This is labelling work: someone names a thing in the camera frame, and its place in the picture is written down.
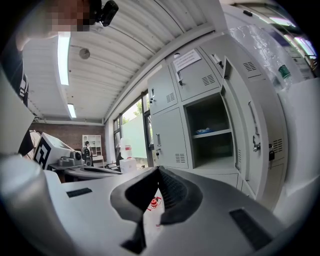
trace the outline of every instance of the brick wall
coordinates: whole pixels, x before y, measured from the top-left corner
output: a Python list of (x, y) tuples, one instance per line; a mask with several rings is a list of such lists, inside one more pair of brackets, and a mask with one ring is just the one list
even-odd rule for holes
[(82, 135), (101, 135), (103, 160), (104, 162), (107, 160), (105, 128), (103, 126), (35, 122), (31, 124), (30, 130), (41, 131), (56, 137), (73, 149), (82, 149)]

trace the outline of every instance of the white machine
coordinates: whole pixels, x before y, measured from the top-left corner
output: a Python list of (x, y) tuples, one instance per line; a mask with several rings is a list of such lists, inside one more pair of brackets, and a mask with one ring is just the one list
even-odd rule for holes
[(47, 170), (50, 164), (56, 164), (60, 167), (75, 167), (85, 164), (80, 151), (75, 151), (60, 139), (44, 132), (41, 134), (33, 160), (44, 170)]

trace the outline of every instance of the corrugated ceiling panel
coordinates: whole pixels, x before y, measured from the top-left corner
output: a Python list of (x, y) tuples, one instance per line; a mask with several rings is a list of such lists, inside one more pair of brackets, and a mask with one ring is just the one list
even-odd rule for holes
[(54, 71), (57, 38), (34, 39), (23, 50), (24, 72), (28, 77), (32, 104), (44, 116), (64, 117), (68, 113), (63, 105)]
[[(196, 0), (116, 0), (116, 3), (119, 11), (109, 27), (96, 24), (90, 32), (71, 33), (69, 86), (62, 88), (79, 118), (102, 118), (128, 81), (156, 52), (207, 22)], [(43, 44), (31, 41), (32, 47), (24, 51), (25, 65), (35, 84), (32, 101), (41, 112), (45, 111), (45, 116), (62, 113), (67, 117), (54, 69), (45, 65), (53, 60), (57, 50), (48, 52), (47, 44), (50, 44), (47, 40)], [(82, 48), (90, 51), (88, 59), (80, 58)], [(40, 89), (42, 84), (46, 84), (46, 92)]]

